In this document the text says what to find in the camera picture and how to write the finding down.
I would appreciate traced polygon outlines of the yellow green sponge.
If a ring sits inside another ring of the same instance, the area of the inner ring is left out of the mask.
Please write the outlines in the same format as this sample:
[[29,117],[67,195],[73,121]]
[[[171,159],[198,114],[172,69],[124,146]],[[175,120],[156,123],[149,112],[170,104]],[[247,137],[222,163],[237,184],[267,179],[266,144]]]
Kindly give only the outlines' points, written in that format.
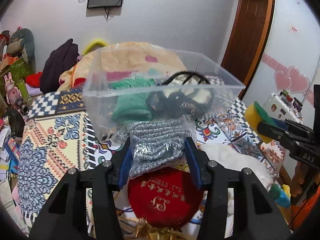
[[267,124],[276,127],[276,123],[274,120],[268,115],[268,113],[259,105],[257,101],[255,101],[253,104],[249,105],[244,113],[245,119],[248,122],[249,126],[251,126],[251,129],[259,135],[260,139],[268,144],[272,141],[271,138],[262,135],[258,132],[258,124],[260,122],[266,122]]

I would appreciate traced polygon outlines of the black patterned strap bag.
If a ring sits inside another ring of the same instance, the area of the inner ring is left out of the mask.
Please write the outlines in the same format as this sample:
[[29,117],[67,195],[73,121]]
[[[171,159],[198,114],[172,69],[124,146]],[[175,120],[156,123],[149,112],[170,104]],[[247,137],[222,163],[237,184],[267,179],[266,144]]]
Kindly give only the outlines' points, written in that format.
[[154,119],[190,115],[196,120],[210,110],[214,101],[214,90],[194,86],[210,84],[207,77],[197,72],[176,72],[161,83],[163,86],[175,87],[151,93],[146,103]]

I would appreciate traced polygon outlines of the silver mesh cloth bag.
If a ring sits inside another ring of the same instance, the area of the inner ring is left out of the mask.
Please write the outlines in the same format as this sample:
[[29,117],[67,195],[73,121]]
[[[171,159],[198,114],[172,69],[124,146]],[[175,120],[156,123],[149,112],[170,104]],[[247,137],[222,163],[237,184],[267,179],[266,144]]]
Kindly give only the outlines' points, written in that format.
[[185,140],[196,141],[195,121],[189,115],[155,121],[136,121],[125,127],[132,155],[129,178],[179,163],[185,158]]

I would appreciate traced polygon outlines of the green knitted cloth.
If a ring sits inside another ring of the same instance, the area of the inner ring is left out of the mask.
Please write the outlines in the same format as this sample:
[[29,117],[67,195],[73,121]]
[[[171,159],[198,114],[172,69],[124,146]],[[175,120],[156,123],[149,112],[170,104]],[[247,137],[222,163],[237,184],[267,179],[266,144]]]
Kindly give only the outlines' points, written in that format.
[[[146,79],[142,76],[137,76],[135,78],[114,82],[111,87],[115,90],[123,90],[150,87],[154,85],[154,79]],[[118,96],[117,104],[111,116],[112,121],[119,124],[130,124],[135,121],[152,120],[152,112],[150,107],[146,104],[148,97],[149,93],[125,93]]]

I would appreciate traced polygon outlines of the white fluffy cloth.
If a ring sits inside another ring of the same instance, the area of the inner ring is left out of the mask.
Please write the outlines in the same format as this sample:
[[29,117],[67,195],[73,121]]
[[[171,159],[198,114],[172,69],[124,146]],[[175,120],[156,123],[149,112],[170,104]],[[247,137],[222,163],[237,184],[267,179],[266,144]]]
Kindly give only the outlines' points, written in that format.
[[214,160],[224,168],[241,171],[243,168],[250,168],[267,191],[273,184],[273,179],[264,164],[258,159],[238,153],[234,148],[224,144],[202,144],[200,150],[206,152],[209,160]]

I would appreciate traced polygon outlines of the red embroidered pouch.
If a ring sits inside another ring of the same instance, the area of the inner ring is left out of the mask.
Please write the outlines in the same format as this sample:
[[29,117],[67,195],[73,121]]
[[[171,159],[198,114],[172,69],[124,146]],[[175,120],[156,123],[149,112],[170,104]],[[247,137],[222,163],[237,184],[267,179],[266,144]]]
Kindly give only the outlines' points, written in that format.
[[190,173],[161,168],[129,180],[127,196],[137,218],[157,228],[180,229],[198,211],[204,192]]

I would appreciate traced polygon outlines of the pink rabbit figurine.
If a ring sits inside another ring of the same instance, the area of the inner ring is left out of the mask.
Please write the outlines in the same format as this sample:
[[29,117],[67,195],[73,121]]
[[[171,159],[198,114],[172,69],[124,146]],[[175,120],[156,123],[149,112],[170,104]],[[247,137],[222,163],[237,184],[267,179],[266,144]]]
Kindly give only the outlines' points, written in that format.
[[22,95],[20,90],[15,86],[15,82],[12,79],[11,72],[8,72],[7,75],[4,76],[5,81],[5,91],[7,97],[7,103],[14,107],[16,105],[17,100],[22,100]]

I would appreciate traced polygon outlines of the clear plastic storage box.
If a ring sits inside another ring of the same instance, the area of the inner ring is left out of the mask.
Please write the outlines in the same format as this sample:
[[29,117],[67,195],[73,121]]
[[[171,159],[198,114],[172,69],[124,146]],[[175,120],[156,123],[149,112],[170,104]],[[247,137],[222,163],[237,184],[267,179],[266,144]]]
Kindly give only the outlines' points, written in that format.
[[96,50],[83,96],[98,140],[135,121],[226,113],[244,84],[201,53],[149,46]]

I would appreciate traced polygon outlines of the green cardboard box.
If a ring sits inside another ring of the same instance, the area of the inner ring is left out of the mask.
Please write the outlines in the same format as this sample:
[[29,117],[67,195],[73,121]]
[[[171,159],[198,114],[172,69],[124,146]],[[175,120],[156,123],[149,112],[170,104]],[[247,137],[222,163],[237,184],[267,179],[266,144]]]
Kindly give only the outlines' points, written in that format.
[[4,76],[7,75],[8,72],[11,72],[12,79],[17,81],[19,79],[25,79],[26,76],[33,74],[33,69],[23,58],[19,58],[11,65],[6,66],[1,70],[1,85],[4,85]]

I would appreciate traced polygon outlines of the dark purple garment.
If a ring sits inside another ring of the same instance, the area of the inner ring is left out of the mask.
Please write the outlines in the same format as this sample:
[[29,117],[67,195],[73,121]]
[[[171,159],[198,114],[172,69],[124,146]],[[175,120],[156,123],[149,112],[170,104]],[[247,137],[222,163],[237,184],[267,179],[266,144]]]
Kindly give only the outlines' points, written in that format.
[[60,75],[76,65],[78,56],[78,45],[73,43],[72,38],[52,51],[40,77],[40,91],[43,94],[57,91]]

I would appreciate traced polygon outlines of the beige floral blanket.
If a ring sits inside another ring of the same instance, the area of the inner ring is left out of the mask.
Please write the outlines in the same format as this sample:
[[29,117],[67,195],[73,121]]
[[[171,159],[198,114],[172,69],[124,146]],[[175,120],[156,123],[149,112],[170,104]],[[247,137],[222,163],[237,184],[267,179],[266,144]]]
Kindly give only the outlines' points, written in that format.
[[86,54],[75,66],[59,77],[58,91],[68,90],[83,84],[97,57],[102,70],[108,74],[131,72],[175,73],[185,71],[186,67],[178,55],[172,51],[147,42],[123,42],[105,46]]

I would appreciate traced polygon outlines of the grey plush toy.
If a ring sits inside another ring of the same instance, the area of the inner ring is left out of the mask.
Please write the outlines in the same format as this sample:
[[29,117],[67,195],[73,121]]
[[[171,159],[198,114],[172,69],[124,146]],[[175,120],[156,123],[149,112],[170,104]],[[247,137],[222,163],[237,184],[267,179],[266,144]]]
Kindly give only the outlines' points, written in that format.
[[25,63],[31,64],[35,55],[33,33],[27,28],[14,32],[9,38],[7,53],[12,55],[21,54]]

